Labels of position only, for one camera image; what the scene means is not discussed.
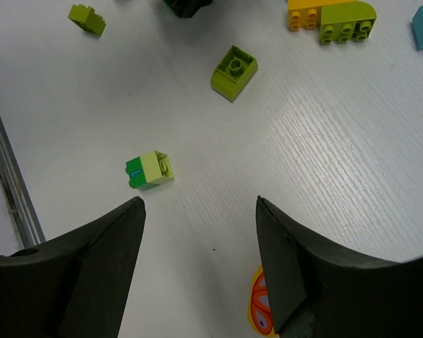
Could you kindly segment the olive lime small lego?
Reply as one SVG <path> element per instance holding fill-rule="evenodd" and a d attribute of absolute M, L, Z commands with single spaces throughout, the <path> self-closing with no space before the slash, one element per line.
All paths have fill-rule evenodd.
<path fill-rule="evenodd" d="M 82 4 L 72 5 L 68 19 L 83 31 L 101 37 L 106 27 L 103 17 L 95 12 L 93 7 Z"/>

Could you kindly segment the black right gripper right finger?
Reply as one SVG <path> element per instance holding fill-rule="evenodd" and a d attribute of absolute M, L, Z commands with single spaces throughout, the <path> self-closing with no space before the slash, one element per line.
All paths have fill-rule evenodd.
<path fill-rule="evenodd" d="M 259 252 L 280 337 L 423 337 L 423 257 L 349 249 L 258 198 Z"/>

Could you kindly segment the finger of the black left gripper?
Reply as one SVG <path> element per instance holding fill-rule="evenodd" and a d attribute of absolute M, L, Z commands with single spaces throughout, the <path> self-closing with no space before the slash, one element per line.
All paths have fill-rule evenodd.
<path fill-rule="evenodd" d="M 164 0 L 164 3 L 178 18 L 191 18 L 202 7 L 209 6 L 212 0 Z"/>

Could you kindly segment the yellow lego brick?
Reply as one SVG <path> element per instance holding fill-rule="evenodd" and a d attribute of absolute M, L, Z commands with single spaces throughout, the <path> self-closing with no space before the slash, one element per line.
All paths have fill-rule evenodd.
<path fill-rule="evenodd" d="M 287 26 L 290 31 L 300 28 L 313 30 L 320 26 L 323 6 L 345 4 L 355 0 L 287 0 Z"/>

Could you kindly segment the yellow orange flower lego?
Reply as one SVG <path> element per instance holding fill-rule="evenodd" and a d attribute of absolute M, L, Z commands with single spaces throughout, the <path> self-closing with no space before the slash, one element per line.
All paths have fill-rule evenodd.
<path fill-rule="evenodd" d="M 266 281 L 262 265 L 252 278 L 247 319 L 252 329 L 263 337 L 278 337 L 274 332 L 274 322 L 271 315 Z"/>

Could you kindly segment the lime sloped lego center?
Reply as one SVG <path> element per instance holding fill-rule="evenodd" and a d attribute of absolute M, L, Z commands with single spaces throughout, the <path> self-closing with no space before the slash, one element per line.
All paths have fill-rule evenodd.
<path fill-rule="evenodd" d="M 257 59 L 232 45 L 211 76 L 211 88 L 234 102 L 257 70 Z"/>

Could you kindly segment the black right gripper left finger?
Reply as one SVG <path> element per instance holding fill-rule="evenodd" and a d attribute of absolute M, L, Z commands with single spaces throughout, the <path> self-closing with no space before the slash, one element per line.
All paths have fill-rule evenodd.
<path fill-rule="evenodd" d="M 0 256 L 0 337 L 117 337 L 145 226 L 135 197 L 99 219 Z"/>

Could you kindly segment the lime rounded lego brick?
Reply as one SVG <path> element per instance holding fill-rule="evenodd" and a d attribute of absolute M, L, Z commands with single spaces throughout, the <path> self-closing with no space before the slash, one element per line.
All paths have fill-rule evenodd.
<path fill-rule="evenodd" d="M 376 19 L 374 7 L 363 1 L 325 5 L 321 8 L 319 43 L 363 42 L 371 34 Z"/>

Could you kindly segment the green and pale lego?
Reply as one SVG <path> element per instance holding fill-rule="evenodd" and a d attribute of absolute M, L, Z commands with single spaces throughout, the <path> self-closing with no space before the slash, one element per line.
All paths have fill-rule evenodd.
<path fill-rule="evenodd" d="M 129 185 L 133 189 L 149 190 L 174 180 L 167 154 L 150 151 L 125 163 Z"/>

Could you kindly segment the aluminium table front rail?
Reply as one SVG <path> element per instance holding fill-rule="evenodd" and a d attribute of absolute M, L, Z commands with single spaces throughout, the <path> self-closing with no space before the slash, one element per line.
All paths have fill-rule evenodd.
<path fill-rule="evenodd" d="M 23 247 L 46 241 L 0 116 L 0 184 L 13 230 Z"/>

